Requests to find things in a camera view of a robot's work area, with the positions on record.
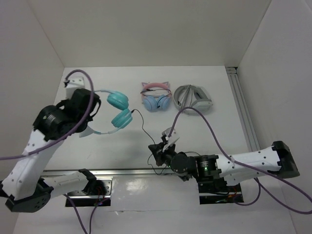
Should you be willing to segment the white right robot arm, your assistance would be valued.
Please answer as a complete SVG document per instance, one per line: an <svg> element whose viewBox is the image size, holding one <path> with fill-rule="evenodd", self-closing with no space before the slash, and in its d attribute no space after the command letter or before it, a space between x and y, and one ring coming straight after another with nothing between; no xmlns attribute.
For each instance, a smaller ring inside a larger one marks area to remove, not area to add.
<svg viewBox="0 0 312 234"><path fill-rule="evenodd" d="M183 181L194 178L197 183L209 184L218 191L259 176L287 179L300 175L289 147L282 141L275 141L260 151L230 156L188 156L185 152L177 153L174 144L164 146L164 143L148 146L157 166L165 164Z"/></svg>

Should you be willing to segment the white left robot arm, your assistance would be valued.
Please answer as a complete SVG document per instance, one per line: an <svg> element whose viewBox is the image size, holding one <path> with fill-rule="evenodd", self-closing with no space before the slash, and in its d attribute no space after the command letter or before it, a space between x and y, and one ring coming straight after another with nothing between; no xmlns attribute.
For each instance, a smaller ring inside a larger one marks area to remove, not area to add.
<svg viewBox="0 0 312 234"><path fill-rule="evenodd" d="M0 183L0 195L7 199L5 205L11 212L34 213L50 199L74 191L86 195L105 194L105 184L87 169L54 178L41 177L47 163L64 142L57 142L57 139L75 126L78 126L75 133L85 130L93 119L90 113L100 103L98 95L78 88L69 99L48 105L39 112L22 158Z"/></svg>

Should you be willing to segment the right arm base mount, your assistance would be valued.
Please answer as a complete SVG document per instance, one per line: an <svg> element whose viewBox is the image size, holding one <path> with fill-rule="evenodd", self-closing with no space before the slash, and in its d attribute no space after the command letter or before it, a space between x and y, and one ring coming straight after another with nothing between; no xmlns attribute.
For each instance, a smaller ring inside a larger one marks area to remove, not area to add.
<svg viewBox="0 0 312 234"><path fill-rule="evenodd" d="M240 184L217 188L213 184L198 183L198 192L200 205L244 202Z"/></svg>

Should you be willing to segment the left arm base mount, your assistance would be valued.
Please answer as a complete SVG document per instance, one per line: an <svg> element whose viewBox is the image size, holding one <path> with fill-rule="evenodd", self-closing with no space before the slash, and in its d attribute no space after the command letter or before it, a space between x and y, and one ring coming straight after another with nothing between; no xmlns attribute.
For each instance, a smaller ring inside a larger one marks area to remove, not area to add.
<svg viewBox="0 0 312 234"><path fill-rule="evenodd" d="M100 207L111 205L111 193L113 178L111 176L98 176L93 185L89 185L83 190L67 193L76 207Z"/></svg>

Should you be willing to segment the teal cat-ear headphones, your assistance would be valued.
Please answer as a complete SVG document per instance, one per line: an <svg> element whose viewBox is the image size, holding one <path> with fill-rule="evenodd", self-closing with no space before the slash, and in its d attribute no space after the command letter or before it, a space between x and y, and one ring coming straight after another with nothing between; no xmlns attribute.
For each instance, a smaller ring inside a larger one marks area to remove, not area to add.
<svg viewBox="0 0 312 234"><path fill-rule="evenodd" d="M116 133L117 131L125 128L133 120L132 112L129 110L129 99L126 95L118 91L107 89L100 89L95 91L95 93L98 92L108 93L109 95L107 97L107 102L111 104L113 107L121 110L121 112L117 116L115 116L111 121L115 129L112 131L102 133L95 131L91 127L87 126L87 128L83 132L79 133L80 138L89 136L91 134L110 135Z"/></svg>

